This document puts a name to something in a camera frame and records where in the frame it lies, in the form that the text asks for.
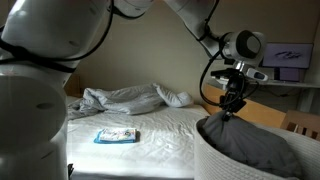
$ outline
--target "screen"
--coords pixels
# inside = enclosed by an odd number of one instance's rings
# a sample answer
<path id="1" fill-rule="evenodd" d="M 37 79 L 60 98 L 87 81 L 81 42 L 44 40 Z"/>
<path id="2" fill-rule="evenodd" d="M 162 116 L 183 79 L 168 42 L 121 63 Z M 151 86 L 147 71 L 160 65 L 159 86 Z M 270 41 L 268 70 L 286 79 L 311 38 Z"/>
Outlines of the screen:
<path id="1" fill-rule="evenodd" d="M 263 67 L 309 68 L 313 44 L 268 43 Z"/>

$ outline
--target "white blanket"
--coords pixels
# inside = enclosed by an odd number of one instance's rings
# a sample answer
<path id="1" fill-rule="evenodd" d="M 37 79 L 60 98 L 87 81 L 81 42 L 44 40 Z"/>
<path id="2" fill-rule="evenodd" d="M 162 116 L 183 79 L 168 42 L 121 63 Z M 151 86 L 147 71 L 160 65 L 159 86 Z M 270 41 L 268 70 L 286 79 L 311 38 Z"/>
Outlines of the white blanket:
<path id="1" fill-rule="evenodd" d="M 102 111 L 143 114 L 153 111 L 162 103 L 170 107 L 184 107 L 193 104 L 193 100 L 186 92 L 175 94 L 156 83 L 116 91 L 87 88 L 81 100 L 68 106 L 68 119 L 92 116 Z"/>

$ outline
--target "gray cloth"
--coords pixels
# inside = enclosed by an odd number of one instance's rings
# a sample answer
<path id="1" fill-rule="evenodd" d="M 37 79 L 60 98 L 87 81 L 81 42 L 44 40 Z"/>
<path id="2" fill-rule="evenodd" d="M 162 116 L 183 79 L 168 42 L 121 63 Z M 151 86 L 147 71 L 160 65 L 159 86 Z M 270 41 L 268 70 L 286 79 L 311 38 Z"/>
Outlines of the gray cloth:
<path id="1" fill-rule="evenodd" d="M 233 116 L 222 121 L 224 111 L 210 116 L 201 134 L 224 155 L 281 177 L 302 177 L 302 169 L 287 142 L 266 130 Z"/>
<path id="2" fill-rule="evenodd" d="M 193 104 L 193 100 L 186 92 L 175 94 L 156 83 L 115 91 L 86 88 L 81 100 L 68 105 L 68 120 L 92 116 L 102 111 L 143 114 L 155 110 L 162 103 L 171 107 L 184 107 Z"/>

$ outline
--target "wooden chair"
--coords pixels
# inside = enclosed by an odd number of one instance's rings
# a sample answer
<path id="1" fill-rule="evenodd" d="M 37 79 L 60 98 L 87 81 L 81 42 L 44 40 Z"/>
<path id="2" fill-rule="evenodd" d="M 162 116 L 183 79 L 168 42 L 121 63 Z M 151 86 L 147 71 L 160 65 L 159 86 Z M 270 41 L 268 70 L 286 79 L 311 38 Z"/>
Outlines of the wooden chair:
<path id="1" fill-rule="evenodd" d="M 320 116 L 289 110 L 281 124 L 281 129 L 320 140 L 320 137 L 317 137 L 320 133 Z"/>
<path id="2" fill-rule="evenodd" d="M 64 86 L 64 91 L 68 96 L 82 98 L 82 94 L 80 91 L 80 76 L 77 74 L 72 74 L 68 82 Z"/>

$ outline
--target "mattress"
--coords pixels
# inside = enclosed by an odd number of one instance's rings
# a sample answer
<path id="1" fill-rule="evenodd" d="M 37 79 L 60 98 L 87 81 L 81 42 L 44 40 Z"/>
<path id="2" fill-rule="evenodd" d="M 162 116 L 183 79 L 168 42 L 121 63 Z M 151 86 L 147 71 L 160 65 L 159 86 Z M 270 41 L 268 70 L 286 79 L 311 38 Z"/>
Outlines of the mattress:
<path id="1" fill-rule="evenodd" d="M 200 105 L 161 106 L 128 116 L 100 113 L 68 123 L 67 161 L 72 179 L 193 179 L 194 126 L 208 116 Z M 103 128 L 136 128 L 137 142 L 95 144 Z"/>

